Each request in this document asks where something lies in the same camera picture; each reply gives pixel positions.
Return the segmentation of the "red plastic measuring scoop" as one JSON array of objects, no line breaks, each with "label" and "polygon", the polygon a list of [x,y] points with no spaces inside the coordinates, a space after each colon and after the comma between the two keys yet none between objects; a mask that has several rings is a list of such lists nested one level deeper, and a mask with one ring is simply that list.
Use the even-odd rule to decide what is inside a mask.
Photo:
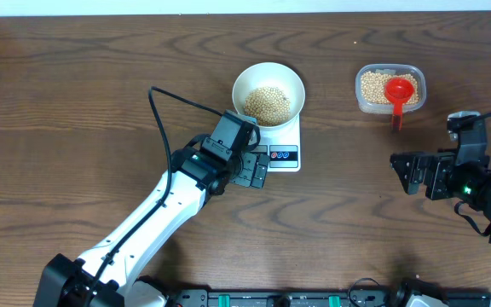
[{"label": "red plastic measuring scoop", "polygon": [[413,84],[404,78],[391,78],[384,88],[385,98],[393,105],[391,129],[399,132],[402,125],[404,105],[415,93]]}]

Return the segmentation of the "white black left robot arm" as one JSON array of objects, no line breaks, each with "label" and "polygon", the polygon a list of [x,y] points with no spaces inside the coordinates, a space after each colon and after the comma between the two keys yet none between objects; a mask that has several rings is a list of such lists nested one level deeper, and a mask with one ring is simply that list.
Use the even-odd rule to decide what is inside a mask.
[{"label": "white black left robot arm", "polygon": [[228,183],[261,188],[269,161],[259,151],[232,153],[228,161],[191,146],[175,151],[153,192],[110,235],[75,260],[58,254],[45,266],[34,304],[128,304],[137,277],[172,234]]}]

